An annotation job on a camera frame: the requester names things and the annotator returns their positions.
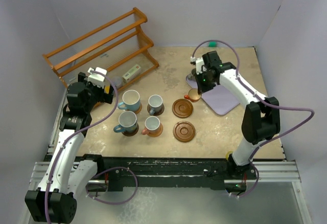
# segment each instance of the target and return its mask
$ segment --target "mug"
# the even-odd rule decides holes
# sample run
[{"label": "mug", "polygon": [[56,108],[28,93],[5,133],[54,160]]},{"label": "mug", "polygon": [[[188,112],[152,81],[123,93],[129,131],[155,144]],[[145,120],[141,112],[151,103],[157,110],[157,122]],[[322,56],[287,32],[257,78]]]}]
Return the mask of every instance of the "mug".
[{"label": "mug", "polygon": [[124,92],[123,102],[118,104],[118,109],[137,111],[140,106],[141,100],[139,98],[139,93],[136,90],[128,90]]},{"label": "mug", "polygon": [[133,133],[137,128],[137,117],[136,114],[130,110],[124,111],[119,115],[119,125],[113,128],[116,133],[127,132]]},{"label": "mug", "polygon": [[184,95],[184,98],[192,102],[197,102],[201,99],[202,95],[198,94],[198,89],[193,88],[189,91],[188,95]]},{"label": "mug", "polygon": [[149,106],[150,106],[150,111],[149,114],[153,115],[157,112],[159,112],[162,109],[162,97],[160,95],[152,95],[149,98]]},{"label": "mug", "polygon": [[160,131],[160,120],[155,116],[148,117],[145,120],[145,128],[142,130],[143,135],[149,133],[156,134]]}]

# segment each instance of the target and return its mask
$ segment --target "wooden rack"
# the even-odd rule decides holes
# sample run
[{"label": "wooden rack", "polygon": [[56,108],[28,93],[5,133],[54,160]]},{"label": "wooden rack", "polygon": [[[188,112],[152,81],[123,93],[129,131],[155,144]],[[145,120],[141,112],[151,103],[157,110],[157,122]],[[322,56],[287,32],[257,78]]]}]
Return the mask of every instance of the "wooden rack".
[{"label": "wooden rack", "polygon": [[[74,54],[73,56],[65,59],[64,61],[60,62],[59,64],[53,65],[49,58],[51,58],[52,56],[55,56],[56,54],[68,49],[69,47],[79,43],[82,40],[87,39],[88,37],[104,30],[105,28],[117,23],[118,21],[130,16],[130,15],[134,15],[134,23],[124,27],[123,29],[115,32],[114,34],[105,37],[104,39],[96,42],[95,44],[87,47],[86,49],[80,51],[79,53]],[[78,37],[77,39],[59,47],[58,49],[48,53],[48,54],[43,54],[44,59],[46,60],[46,62],[49,64],[49,66],[51,67],[51,69],[53,70],[53,72],[59,77],[59,79],[61,80],[61,82],[65,85],[65,87],[68,87],[69,84],[67,84],[67,82],[64,80],[64,76],[71,73],[72,71],[76,70],[78,67],[81,67],[82,65],[87,64],[88,62],[90,62],[91,60],[93,60],[94,58],[104,54],[105,52],[113,49],[114,47],[118,46],[119,44],[122,44],[123,42],[125,42],[126,40],[130,39],[133,36],[137,36],[137,41],[138,41],[138,50],[134,51],[133,53],[129,54],[128,56],[124,57],[123,59],[119,60],[118,62],[112,64],[111,66],[107,67],[107,71],[110,72],[112,70],[114,70],[115,68],[117,68],[118,66],[124,64],[125,62],[127,62],[128,60],[132,59],[133,57],[137,56],[138,54],[143,54],[148,60],[150,60],[153,64],[153,66],[149,69],[147,69],[146,71],[144,71],[143,73],[141,73],[139,76],[135,77],[133,80],[131,80],[130,82],[128,82],[127,84],[125,84],[124,86],[122,86],[119,90],[124,89],[126,86],[132,84],[133,82],[135,82],[136,80],[138,80],[139,78],[141,78],[142,76],[146,75],[147,73],[149,73],[150,71],[152,71],[153,69],[159,67],[159,63],[150,55],[150,53],[148,52],[148,48],[153,46],[153,41],[146,35],[144,34],[144,32],[141,29],[141,24],[147,22],[148,19],[146,17],[146,15],[141,12],[138,8],[133,8],[133,10],[121,15],[118,18],[115,18],[114,20],[86,33],[83,36]],[[123,38],[117,40],[116,42],[112,43],[111,45],[102,48],[98,51],[96,51],[96,49],[98,49],[99,47],[103,46],[104,44],[118,38],[119,36],[122,36],[123,34],[132,31],[132,33],[124,36]],[[81,57],[89,54],[90,52],[95,51],[95,53],[91,54],[90,56],[88,56],[87,58],[80,60]]]}]

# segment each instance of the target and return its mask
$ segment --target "tabletop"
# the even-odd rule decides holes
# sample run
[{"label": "tabletop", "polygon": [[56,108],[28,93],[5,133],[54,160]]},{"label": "tabletop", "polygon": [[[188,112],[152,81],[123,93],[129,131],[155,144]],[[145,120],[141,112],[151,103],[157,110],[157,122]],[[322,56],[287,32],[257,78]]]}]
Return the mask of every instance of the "tabletop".
[{"label": "tabletop", "polygon": [[[194,47],[153,47],[150,54],[159,62],[160,67],[150,72],[140,80],[131,84],[124,91],[134,89],[141,96],[143,108],[137,114],[139,131],[132,137],[113,132],[118,125],[118,117],[123,110],[116,109],[113,115],[103,123],[88,130],[77,156],[85,153],[101,154],[102,156],[136,156],[136,157],[170,157],[170,158],[225,158],[229,151],[234,151],[241,138],[241,124],[244,108],[236,106],[224,116],[217,115],[203,100],[193,105],[190,117],[181,119],[172,112],[175,100],[182,99],[190,90],[186,83],[186,76],[191,72],[190,56]],[[228,48],[199,48],[196,57],[217,50],[223,62],[237,64],[234,53]],[[241,75],[259,92],[267,94],[262,79],[254,48],[236,48],[240,59]],[[129,65],[135,63],[146,66],[144,56],[137,56]],[[124,91],[119,93],[119,102],[122,101]],[[150,115],[147,112],[148,99],[151,95],[161,95],[165,111],[158,116],[163,132],[158,137],[142,135],[144,122]],[[105,117],[113,108],[111,104],[101,104],[91,112],[92,122]],[[195,137],[187,143],[176,140],[173,136],[173,127],[179,121],[191,122],[195,129]],[[273,141],[258,151],[256,159],[284,159],[281,141]]]}]

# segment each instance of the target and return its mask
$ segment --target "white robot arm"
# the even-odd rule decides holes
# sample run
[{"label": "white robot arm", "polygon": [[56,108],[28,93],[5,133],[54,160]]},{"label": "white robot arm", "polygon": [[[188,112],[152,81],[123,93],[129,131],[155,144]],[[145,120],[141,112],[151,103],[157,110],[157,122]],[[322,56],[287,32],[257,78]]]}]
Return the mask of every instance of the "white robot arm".
[{"label": "white robot arm", "polygon": [[[191,57],[191,64],[196,67],[192,70],[192,74],[197,81],[198,94],[213,89],[215,85],[223,85],[245,108],[242,123],[244,137],[229,160],[236,167],[249,165],[254,150],[279,133],[279,110],[264,106],[258,98],[242,86],[237,79],[235,66],[230,62],[222,63],[216,51],[208,52],[200,58]],[[278,105],[276,98],[266,97],[256,91],[243,77],[240,75],[238,77],[262,100]]]},{"label": "white robot arm", "polygon": [[[88,181],[97,172],[104,170],[101,155],[87,154],[71,174],[76,154],[90,128],[91,110],[98,102],[111,104],[113,100],[113,87],[110,86],[108,94],[105,93],[105,77],[97,74],[106,75],[107,71],[102,68],[96,68],[97,73],[93,71],[94,69],[88,70],[88,77],[85,73],[79,73],[78,82],[69,85],[66,95],[68,104],[63,108],[56,150],[37,190],[28,191],[25,196],[25,202],[35,221],[46,221],[47,209],[51,221],[70,223],[76,212],[76,198]],[[48,193],[48,207],[45,208],[44,199]]]}]

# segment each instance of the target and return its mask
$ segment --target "purple mat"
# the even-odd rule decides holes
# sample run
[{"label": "purple mat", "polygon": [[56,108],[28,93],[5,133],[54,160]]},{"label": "purple mat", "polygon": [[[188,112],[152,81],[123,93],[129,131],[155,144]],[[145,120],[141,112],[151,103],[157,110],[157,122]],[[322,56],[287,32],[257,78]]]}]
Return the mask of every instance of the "purple mat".
[{"label": "purple mat", "polygon": [[[186,82],[192,88],[198,88],[196,81],[189,80],[188,77],[186,77]],[[217,85],[213,90],[202,94],[202,99],[218,115],[225,115],[240,104],[235,96],[222,85]]]}]

